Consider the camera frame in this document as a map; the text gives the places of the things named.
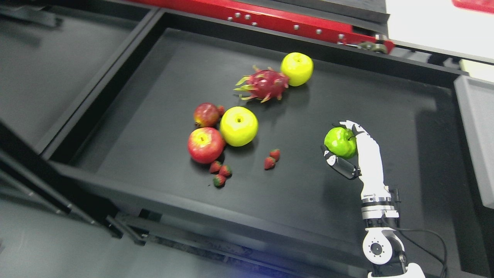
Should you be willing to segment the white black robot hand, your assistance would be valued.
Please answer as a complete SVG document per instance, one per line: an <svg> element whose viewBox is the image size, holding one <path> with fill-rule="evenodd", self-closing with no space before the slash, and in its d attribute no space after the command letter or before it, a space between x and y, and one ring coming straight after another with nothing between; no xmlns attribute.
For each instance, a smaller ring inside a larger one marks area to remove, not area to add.
<svg viewBox="0 0 494 278"><path fill-rule="evenodd" d="M384 185L384 172L378 143L356 122L340 121L337 127L351 131L353 134L351 138L356 139L358 164L353 165L323 144L321 150L326 163L344 178L348 180L358 178L363 183L360 193L363 203L390 201L392 196Z"/></svg>

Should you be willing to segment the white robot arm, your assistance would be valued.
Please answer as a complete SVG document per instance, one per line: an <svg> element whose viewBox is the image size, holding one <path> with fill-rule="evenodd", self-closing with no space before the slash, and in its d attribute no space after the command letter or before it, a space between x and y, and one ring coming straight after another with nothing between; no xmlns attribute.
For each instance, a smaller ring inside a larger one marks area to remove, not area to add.
<svg viewBox="0 0 494 278"><path fill-rule="evenodd" d="M375 190L364 189L360 208L365 223L362 250L372 269L368 278L425 278L422 268L409 263L405 247L395 234L400 214L393 198L397 194L383 185Z"/></svg>

